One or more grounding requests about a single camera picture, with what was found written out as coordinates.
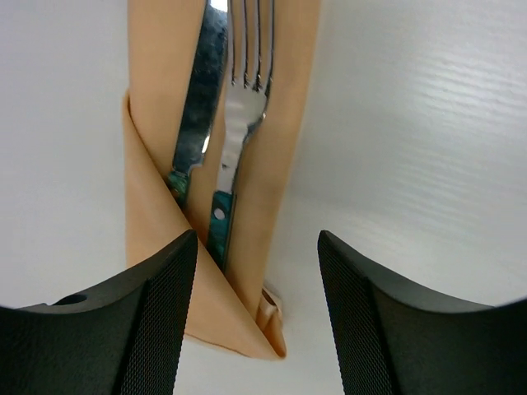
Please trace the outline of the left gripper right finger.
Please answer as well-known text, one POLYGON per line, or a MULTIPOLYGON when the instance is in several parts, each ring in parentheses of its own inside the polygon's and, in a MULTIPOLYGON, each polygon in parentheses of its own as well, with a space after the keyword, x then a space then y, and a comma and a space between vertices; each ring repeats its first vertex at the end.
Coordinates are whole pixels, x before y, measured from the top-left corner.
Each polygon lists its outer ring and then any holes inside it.
POLYGON ((446 295, 327 230, 318 257, 345 393, 525 393, 524 300, 492 307, 446 295))

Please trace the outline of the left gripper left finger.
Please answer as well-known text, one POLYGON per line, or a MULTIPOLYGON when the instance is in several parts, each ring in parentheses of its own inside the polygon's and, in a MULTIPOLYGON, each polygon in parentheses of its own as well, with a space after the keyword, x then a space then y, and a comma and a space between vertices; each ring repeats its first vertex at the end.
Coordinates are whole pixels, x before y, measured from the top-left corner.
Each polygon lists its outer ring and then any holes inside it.
POLYGON ((2 393, 172 393, 197 252, 189 230, 54 304, 2 308, 2 393))

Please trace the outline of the knife with green handle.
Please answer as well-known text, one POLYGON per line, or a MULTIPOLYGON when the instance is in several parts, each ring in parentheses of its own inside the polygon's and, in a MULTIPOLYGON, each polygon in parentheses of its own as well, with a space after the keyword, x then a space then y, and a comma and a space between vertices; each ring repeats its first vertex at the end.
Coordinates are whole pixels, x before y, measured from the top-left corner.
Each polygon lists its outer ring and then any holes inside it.
POLYGON ((227 1, 206 1, 168 185, 186 206, 191 172, 203 164, 226 63, 227 1))

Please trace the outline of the orange cloth napkin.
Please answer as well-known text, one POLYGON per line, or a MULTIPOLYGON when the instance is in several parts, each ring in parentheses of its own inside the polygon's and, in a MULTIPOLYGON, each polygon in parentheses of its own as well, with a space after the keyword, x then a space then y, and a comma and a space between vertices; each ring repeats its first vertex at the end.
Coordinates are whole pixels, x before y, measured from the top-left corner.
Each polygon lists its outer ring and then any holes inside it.
MULTIPOLYGON (((270 101, 242 156, 226 270, 204 247, 198 249, 186 335, 255 359, 281 360, 287 354, 281 305, 264 278, 301 130, 319 10, 317 1, 276 2, 270 101)), ((221 124, 213 130, 203 165, 193 173, 185 208, 168 188, 203 12, 201 1, 128 3, 123 134, 126 258, 131 266, 186 230, 196 230, 200 240, 207 236, 224 137, 221 124)))

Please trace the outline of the fork with green handle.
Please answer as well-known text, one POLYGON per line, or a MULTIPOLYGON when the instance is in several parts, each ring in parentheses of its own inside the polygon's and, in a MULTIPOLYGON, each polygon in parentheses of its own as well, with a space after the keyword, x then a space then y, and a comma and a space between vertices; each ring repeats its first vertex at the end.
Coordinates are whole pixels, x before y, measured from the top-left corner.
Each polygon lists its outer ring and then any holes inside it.
POLYGON ((274 26, 274 1, 228 2, 225 137, 207 241, 207 250, 221 271, 227 266, 241 157, 266 118, 273 81, 274 26))

